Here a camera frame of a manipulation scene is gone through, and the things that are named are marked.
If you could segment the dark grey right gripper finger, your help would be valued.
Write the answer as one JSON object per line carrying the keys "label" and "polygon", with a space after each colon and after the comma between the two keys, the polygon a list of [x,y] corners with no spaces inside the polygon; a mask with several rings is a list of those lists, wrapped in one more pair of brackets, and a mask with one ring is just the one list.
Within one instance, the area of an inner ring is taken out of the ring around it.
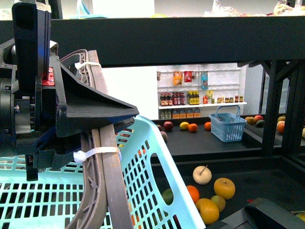
{"label": "dark grey right gripper finger", "polygon": [[274,202],[257,198],[208,229],[303,229],[305,222]]}

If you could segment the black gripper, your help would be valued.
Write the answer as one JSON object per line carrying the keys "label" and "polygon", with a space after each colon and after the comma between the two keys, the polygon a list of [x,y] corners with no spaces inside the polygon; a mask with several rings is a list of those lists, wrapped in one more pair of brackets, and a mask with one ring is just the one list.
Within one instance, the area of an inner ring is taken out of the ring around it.
{"label": "black gripper", "polygon": [[55,129],[42,124],[44,87],[56,90],[56,135],[68,137],[123,122],[139,114],[136,106],[104,94],[74,76],[55,57],[51,40],[51,6],[45,2],[15,2],[14,37],[0,45],[0,155],[25,157],[28,181],[38,180],[38,152]]}

